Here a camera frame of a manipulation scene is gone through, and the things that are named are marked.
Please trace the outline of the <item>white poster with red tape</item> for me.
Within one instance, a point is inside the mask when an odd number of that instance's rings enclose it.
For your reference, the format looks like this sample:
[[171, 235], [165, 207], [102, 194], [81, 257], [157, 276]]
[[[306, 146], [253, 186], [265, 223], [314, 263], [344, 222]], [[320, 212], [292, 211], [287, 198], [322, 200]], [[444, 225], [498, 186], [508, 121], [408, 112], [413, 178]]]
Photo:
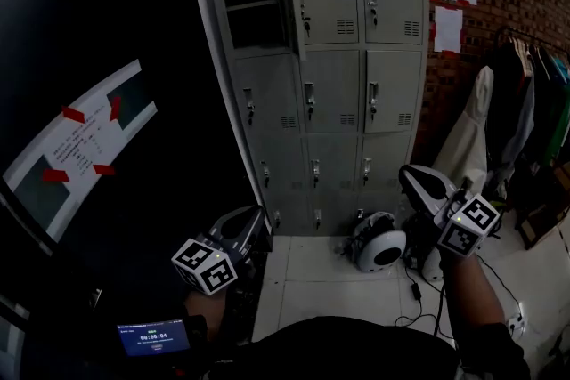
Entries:
[[57, 242], [101, 176], [158, 112], [141, 93], [138, 60], [106, 77], [71, 104], [83, 123], [57, 115], [4, 172], [12, 194]]

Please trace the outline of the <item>white hanging garment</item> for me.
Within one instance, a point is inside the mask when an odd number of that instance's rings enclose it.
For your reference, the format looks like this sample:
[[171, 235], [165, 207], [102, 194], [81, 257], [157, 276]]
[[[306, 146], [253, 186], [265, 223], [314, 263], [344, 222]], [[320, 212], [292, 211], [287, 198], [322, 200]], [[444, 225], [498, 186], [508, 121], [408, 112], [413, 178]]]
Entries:
[[481, 193], [486, 181], [485, 125], [492, 95], [493, 71], [485, 66], [477, 74], [465, 108], [433, 164], [457, 187], [469, 178], [472, 193]]

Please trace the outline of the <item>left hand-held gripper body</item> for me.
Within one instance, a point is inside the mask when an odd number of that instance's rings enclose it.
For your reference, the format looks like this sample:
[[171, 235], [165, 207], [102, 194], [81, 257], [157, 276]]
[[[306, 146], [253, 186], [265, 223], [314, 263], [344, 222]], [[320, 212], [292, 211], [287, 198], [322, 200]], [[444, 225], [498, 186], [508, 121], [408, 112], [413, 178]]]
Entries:
[[244, 206], [188, 239], [171, 262], [186, 284], [204, 295], [214, 295], [238, 278], [265, 231], [264, 208]]

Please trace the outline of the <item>person's left forearm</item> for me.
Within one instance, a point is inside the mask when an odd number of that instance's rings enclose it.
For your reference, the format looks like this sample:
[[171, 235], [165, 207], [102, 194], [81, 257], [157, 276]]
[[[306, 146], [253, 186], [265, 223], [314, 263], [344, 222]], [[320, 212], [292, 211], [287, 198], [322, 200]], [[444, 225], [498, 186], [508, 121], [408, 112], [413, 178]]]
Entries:
[[205, 320], [206, 338], [209, 342], [216, 340], [222, 326], [226, 294], [226, 288], [213, 295], [204, 295], [197, 291], [191, 291], [183, 302], [190, 317], [201, 316]]

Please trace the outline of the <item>grey metal locker cabinet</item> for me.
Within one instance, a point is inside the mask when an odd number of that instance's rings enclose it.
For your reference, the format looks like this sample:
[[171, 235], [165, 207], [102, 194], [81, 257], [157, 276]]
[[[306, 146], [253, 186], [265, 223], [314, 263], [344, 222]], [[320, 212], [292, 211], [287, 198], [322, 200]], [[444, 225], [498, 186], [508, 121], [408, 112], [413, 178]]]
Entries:
[[339, 236], [394, 212], [428, 53], [428, 0], [214, 0], [273, 232]]

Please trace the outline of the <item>black clothes rack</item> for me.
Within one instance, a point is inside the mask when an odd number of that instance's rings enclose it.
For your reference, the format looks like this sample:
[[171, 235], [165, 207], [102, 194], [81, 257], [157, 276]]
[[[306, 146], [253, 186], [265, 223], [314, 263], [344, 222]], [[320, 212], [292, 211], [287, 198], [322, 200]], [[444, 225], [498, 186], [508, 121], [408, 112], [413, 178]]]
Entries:
[[545, 39], [539, 38], [535, 35], [532, 35], [528, 32], [524, 32], [517, 28], [513, 28], [510, 26], [500, 26], [493, 34], [493, 51], [496, 52], [500, 48], [501, 39], [504, 37], [519, 37], [524, 38], [530, 44], [540, 44], [545, 48], [548, 48], [551, 51], [557, 51], [559, 53], [564, 54], [570, 60], [570, 52], [565, 48], [555, 45]]

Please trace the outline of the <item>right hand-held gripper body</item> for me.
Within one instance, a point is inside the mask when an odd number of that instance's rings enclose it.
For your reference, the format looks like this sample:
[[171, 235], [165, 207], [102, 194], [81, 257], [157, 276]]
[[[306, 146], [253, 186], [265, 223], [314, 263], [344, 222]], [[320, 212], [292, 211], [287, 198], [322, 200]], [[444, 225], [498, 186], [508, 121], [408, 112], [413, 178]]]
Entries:
[[470, 180], [457, 187], [433, 168], [404, 165], [399, 182], [436, 246], [455, 255], [471, 256], [499, 221], [491, 203], [471, 192]]

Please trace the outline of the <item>person's black shirt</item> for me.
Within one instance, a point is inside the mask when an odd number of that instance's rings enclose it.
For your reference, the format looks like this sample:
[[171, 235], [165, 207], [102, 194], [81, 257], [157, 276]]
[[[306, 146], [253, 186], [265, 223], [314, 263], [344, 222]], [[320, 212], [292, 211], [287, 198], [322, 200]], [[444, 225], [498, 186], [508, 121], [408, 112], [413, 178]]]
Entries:
[[501, 324], [464, 347], [409, 327], [317, 317], [219, 358], [208, 380], [531, 380], [523, 349]]

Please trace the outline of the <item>person's right forearm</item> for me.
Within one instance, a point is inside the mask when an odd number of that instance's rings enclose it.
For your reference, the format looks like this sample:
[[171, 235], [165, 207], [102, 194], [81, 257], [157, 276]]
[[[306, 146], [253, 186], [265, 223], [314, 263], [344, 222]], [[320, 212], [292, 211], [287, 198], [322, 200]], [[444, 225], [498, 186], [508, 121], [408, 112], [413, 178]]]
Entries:
[[478, 259], [443, 252], [440, 263], [452, 333], [459, 345], [481, 328], [505, 326], [501, 303]]

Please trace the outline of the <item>white round helmet device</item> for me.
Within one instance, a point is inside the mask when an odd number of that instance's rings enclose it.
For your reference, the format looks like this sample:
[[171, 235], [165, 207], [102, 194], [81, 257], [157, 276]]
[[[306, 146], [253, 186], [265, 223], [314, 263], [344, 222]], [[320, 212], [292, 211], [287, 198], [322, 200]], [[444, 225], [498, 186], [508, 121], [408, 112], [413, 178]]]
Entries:
[[382, 271], [401, 258], [406, 240], [406, 233], [396, 228], [392, 214], [374, 213], [354, 229], [350, 259], [362, 272]]

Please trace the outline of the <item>small lit display screen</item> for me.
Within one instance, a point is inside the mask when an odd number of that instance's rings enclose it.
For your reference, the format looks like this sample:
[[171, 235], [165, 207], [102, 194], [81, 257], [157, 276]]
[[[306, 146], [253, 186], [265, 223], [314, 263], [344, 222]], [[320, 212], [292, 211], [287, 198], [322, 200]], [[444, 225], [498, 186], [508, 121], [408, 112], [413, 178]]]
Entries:
[[182, 319], [117, 325], [117, 331], [130, 357], [183, 352], [191, 348]]

